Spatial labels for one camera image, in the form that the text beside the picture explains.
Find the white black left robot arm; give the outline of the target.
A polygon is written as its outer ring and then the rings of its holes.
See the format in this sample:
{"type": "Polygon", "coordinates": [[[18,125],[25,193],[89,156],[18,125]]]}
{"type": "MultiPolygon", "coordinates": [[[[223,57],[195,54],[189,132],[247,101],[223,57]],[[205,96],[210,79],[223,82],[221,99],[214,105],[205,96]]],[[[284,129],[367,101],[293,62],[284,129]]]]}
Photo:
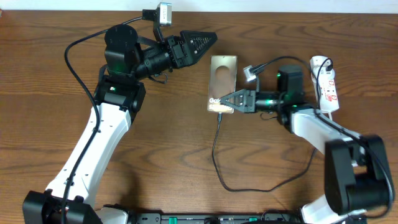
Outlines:
{"type": "Polygon", "coordinates": [[[103,31],[106,64],[99,72],[86,128],[73,152],[44,192],[27,194],[26,223],[135,223],[136,215],[119,205],[95,210],[102,176],[122,137],[138,114],[146,89],[143,79],[196,64],[217,41],[214,32],[183,30],[164,37],[154,19],[154,39],[139,36],[130,22],[103,31]]]}

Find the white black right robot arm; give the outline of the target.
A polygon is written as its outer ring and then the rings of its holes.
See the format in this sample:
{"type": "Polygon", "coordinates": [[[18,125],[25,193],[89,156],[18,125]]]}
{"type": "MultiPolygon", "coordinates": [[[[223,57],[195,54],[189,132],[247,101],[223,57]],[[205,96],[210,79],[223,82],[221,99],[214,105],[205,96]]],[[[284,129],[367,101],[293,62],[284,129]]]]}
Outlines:
{"type": "Polygon", "coordinates": [[[372,209],[391,209],[395,191],[383,140],[345,129],[307,103],[300,66],[278,69],[277,91],[243,89],[220,103],[242,113],[277,113],[281,125],[325,156],[324,194],[301,208],[304,223],[364,220],[372,209]]]}

